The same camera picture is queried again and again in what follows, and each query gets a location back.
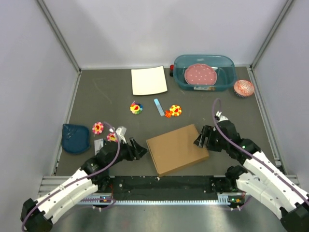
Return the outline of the blue packet under arm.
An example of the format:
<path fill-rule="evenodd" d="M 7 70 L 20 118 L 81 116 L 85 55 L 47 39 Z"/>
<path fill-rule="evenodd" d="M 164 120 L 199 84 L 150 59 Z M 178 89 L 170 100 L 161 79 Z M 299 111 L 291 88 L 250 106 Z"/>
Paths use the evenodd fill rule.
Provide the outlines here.
<path fill-rule="evenodd" d="M 95 155 L 99 153 L 99 151 L 103 148 L 103 146 L 104 146 L 104 139 L 97 139 L 94 141 Z"/>

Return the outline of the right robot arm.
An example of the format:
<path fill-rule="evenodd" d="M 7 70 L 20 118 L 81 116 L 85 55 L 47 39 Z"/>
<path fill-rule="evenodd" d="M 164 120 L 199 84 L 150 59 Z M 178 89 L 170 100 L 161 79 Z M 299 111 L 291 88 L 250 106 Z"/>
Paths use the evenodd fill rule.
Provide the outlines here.
<path fill-rule="evenodd" d="M 216 119 L 216 126 L 205 125 L 194 141 L 200 148 L 225 151 L 239 162 L 225 173 L 230 191 L 250 194 L 280 220 L 288 232 L 309 230 L 309 194 L 285 176 L 252 140 L 241 138 L 226 117 Z"/>

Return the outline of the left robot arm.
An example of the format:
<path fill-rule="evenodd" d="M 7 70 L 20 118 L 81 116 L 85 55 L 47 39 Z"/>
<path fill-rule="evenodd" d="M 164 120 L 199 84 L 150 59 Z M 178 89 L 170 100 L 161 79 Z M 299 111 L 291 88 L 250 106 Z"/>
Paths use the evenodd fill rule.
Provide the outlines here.
<path fill-rule="evenodd" d="M 49 232 L 68 210 L 88 195 L 106 191 L 109 187 L 107 170 L 123 160 L 142 158 L 147 149 L 134 138 L 129 143 L 106 142 L 100 151 L 89 158 L 69 179 L 51 192 L 23 203 L 21 212 L 22 231 Z"/>

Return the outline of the brown cardboard box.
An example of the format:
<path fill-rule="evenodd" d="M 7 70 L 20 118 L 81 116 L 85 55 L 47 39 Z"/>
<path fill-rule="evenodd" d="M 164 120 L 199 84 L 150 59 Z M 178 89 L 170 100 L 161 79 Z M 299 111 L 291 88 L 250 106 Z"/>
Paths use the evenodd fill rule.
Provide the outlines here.
<path fill-rule="evenodd" d="M 191 124 L 146 141 L 159 177 L 205 161 L 209 152 L 194 144 L 199 133 Z"/>

